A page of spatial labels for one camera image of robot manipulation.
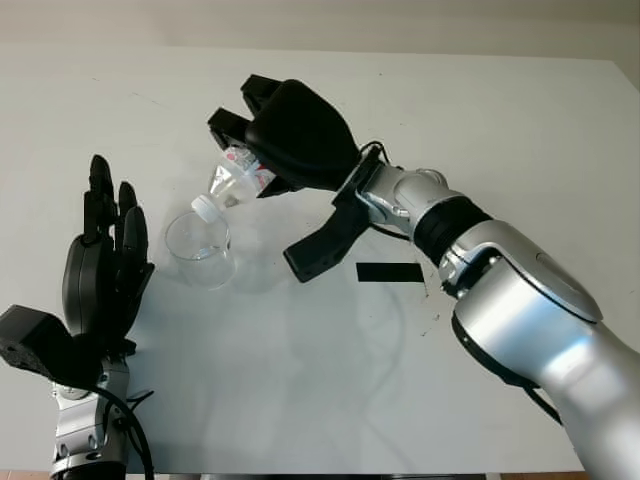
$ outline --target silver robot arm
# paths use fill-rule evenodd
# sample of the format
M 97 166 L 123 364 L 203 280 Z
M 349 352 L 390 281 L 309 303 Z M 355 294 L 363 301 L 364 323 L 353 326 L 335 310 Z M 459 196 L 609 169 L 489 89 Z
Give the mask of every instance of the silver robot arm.
M 436 171 L 382 165 L 357 195 L 438 266 L 465 349 L 506 383 L 547 393 L 591 477 L 640 479 L 640 354 L 585 288 Z

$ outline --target transparent plastic cup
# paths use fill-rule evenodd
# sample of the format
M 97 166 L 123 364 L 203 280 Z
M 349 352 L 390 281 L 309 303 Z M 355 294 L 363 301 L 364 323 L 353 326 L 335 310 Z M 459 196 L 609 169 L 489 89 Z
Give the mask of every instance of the transparent plastic cup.
M 187 282 L 207 290 L 224 285 L 236 271 L 229 225 L 221 216 L 205 221 L 187 212 L 171 222 L 165 243 Z

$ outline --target white table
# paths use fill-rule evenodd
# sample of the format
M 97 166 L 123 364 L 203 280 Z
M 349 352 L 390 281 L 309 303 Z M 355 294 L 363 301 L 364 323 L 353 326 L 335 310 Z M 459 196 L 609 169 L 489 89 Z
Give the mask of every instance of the white table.
M 302 79 L 359 143 L 381 139 L 393 162 L 441 170 L 560 260 L 640 348 L 639 96 L 600 61 L 2 47 L 0 308 L 62 315 L 99 152 L 135 185 L 158 266 L 130 362 L 130 392 L 156 391 L 138 412 L 158 471 L 579 469 L 563 430 L 457 344 L 435 278 L 428 297 L 356 281 L 356 261 L 418 259 L 430 277 L 416 249 L 371 231 L 342 265 L 297 283 L 281 252 L 328 217 L 328 193 L 233 209 L 231 284 L 175 280 L 164 227 L 206 187 L 218 155 L 206 120 L 219 106 L 247 113 L 251 73 Z M 50 385 L 4 363 L 0 385 L 0 468 L 47 470 Z

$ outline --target white wall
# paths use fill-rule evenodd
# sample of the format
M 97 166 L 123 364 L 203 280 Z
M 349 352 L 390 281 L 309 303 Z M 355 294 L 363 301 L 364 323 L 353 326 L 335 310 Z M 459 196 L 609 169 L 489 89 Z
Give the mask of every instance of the white wall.
M 0 43 L 613 60 L 640 83 L 638 0 L 0 0 Z

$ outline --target white bottle cap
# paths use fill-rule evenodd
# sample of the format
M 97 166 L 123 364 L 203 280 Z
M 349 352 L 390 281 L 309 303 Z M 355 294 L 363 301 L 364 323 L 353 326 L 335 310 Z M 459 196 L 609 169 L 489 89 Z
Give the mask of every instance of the white bottle cap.
M 191 208 L 207 223 L 213 223 L 220 216 L 220 210 L 208 195 L 200 195 L 191 202 Z

